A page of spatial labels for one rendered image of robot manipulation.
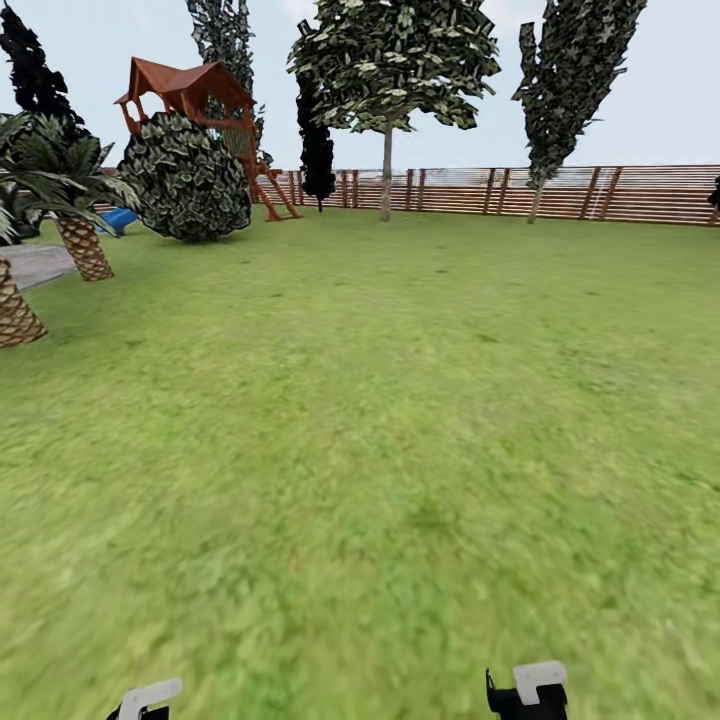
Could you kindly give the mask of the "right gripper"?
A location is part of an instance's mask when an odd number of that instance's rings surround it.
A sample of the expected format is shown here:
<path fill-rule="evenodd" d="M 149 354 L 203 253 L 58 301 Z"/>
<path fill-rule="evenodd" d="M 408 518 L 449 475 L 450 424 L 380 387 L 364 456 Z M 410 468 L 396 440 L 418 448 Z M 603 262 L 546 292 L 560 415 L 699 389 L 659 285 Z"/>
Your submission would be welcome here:
<path fill-rule="evenodd" d="M 495 689 L 491 672 L 486 670 L 487 699 L 493 713 L 501 720 L 566 720 L 567 695 L 563 684 L 539 685 L 537 705 L 523 705 L 517 689 Z"/>

